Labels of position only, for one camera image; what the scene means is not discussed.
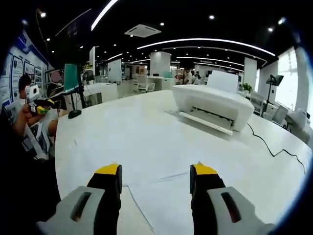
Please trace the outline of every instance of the white printer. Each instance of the white printer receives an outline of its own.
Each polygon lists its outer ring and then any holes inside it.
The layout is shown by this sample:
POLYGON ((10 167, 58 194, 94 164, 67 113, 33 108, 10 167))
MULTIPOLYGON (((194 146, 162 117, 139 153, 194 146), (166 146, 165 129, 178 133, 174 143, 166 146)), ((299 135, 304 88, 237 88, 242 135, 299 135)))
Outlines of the white printer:
POLYGON ((173 94, 181 116, 229 135, 242 131, 254 111, 251 102, 239 94, 209 86, 173 86, 173 94))

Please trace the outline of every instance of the potted plant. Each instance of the potted plant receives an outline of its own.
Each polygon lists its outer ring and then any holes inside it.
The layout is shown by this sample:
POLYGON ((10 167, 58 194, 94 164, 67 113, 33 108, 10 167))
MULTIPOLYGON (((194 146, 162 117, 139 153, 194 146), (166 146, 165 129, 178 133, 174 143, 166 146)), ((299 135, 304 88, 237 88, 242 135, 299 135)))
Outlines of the potted plant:
POLYGON ((244 88, 244 91, 245 91, 247 94, 251 93, 251 91, 252 91, 252 86, 250 86, 250 85, 247 84, 247 83, 244 83, 244 84, 243 84, 243 88, 244 88))

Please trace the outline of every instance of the ceiling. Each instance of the ceiling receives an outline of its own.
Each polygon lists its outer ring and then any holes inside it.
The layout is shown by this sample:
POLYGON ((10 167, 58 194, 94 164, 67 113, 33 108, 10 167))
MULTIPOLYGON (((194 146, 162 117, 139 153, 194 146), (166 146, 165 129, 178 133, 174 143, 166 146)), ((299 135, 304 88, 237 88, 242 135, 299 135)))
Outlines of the ceiling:
POLYGON ((171 53, 171 61, 188 60, 193 63, 215 59, 211 62, 214 64, 216 62, 216 65, 227 67, 231 65, 232 68, 243 70, 243 66, 229 62, 243 65, 245 57, 249 57, 257 60, 258 67, 261 68, 277 60, 277 55, 294 45, 290 24, 285 22, 278 25, 282 14, 267 11, 265 15, 261 7, 258 8, 260 12, 258 13, 244 8, 239 2, 227 2, 224 5, 220 2, 216 5, 205 0, 119 0, 91 31, 92 23, 108 2, 108 0, 102 3, 94 0, 83 3, 73 0, 45 1, 39 9, 46 12, 47 17, 42 19, 38 15, 38 22, 43 38, 50 38, 50 42, 47 42, 47 46, 43 42, 35 12, 28 19, 26 31, 55 67, 61 67, 68 62, 85 63, 89 60, 90 49, 97 46, 97 63, 105 62, 120 53, 123 55, 117 58, 123 58, 124 62, 143 60, 148 59, 151 52, 162 50, 171 53), (60 32, 64 26, 84 12, 86 13, 60 32), (215 18, 211 20, 210 15, 214 15, 215 18), (124 34, 138 24, 150 26, 160 30, 161 33, 146 38, 124 34), (273 28, 272 32, 268 31, 269 27, 273 28), (185 38, 232 40, 260 47, 276 56, 234 43, 202 40, 173 42, 137 49, 157 42, 185 38))

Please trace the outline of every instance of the printer paper tray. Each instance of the printer paper tray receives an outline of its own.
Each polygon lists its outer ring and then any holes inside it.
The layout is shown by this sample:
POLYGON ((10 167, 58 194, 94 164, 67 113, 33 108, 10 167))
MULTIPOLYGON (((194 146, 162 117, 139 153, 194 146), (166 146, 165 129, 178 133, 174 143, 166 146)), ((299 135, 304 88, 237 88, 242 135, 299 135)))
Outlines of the printer paper tray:
POLYGON ((233 134, 230 121, 227 121, 226 119, 220 118, 216 115, 207 114, 202 111, 193 111, 190 113, 180 112, 179 115, 214 128, 230 136, 233 134))

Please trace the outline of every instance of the computer monitor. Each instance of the computer monitor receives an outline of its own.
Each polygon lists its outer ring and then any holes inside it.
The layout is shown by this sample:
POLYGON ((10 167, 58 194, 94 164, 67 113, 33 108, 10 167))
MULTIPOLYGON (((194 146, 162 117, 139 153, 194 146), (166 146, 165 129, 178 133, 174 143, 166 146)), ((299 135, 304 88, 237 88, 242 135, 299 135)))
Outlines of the computer monitor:
POLYGON ((279 86, 279 84, 282 82, 284 76, 283 75, 270 75, 269 79, 266 81, 267 84, 272 84, 273 86, 279 86))

